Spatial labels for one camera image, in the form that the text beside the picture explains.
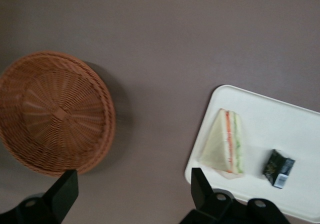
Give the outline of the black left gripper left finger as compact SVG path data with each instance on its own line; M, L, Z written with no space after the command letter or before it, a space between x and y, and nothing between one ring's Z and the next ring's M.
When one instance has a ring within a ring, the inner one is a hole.
M30 197L2 213L2 224L61 224L79 195L78 172L67 170L41 197Z

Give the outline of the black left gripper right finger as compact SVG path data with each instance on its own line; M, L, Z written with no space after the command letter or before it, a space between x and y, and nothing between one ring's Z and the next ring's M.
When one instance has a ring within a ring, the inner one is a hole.
M289 221L271 201L250 199L243 204L224 189L213 189L202 169L192 168L191 196L195 205L182 224L288 224Z

